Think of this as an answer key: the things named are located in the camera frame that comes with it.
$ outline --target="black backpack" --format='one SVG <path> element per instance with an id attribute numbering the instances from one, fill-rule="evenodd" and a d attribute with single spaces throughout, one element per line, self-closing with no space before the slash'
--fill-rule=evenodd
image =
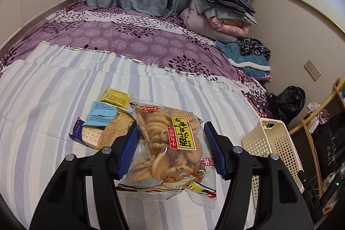
<path id="1" fill-rule="evenodd" d="M 300 87 L 289 86 L 278 96 L 271 93 L 265 104 L 264 112 L 273 119 L 281 120 L 287 126 L 302 110 L 305 92 Z"/>

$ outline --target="floral blanket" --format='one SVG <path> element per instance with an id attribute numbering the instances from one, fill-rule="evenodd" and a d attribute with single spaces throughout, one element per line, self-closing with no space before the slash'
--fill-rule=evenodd
<path id="1" fill-rule="evenodd" d="M 218 80 L 226 77 L 249 89 L 244 94 L 262 113 L 266 91 L 229 64 L 214 41 L 184 28 L 178 17 L 157 17 L 117 6 L 73 3 L 28 30 L 0 60 L 0 76 L 15 60 L 25 60 L 43 40 L 52 44 L 106 50 L 146 63 Z"/>

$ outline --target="plastic basket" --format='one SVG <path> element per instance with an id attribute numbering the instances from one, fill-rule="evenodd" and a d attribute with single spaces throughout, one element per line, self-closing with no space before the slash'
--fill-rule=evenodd
<path id="1" fill-rule="evenodd" d="M 272 124 L 273 127 L 267 128 L 267 124 Z M 297 175 L 298 171 L 303 169 L 302 164 L 289 132 L 282 121 L 260 118 L 258 125 L 241 142 L 243 148 L 252 155 L 267 157 L 270 153 L 277 153 L 290 171 L 298 188 L 303 192 L 303 185 Z M 254 176 L 251 188 L 255 206 L 258 187 L 258 176 Z"/>

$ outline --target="cracker package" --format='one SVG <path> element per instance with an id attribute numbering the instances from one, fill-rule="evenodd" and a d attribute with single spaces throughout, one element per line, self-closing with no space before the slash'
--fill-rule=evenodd
<path id="1" fill-rule="evenodd" d="M 141 150 L 118 190 L 163 201 L 183 190 L 191 200 L 215 207 L 216 178 L 202 121 L 191 112 L 136 103 Z"/>

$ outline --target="wall socket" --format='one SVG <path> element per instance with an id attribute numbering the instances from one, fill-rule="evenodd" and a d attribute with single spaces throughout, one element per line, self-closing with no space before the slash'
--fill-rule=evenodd
<path id="1" fill-rule="evenodd" d="M 317 67 L 312 63 L 311 60 L 308 60 L 306 62 L 304 68 L 307 70 L 307 72 L 309 72 L 314 81 L 316 81 L 321 75 L 321 72 L 317 69 Z"/>

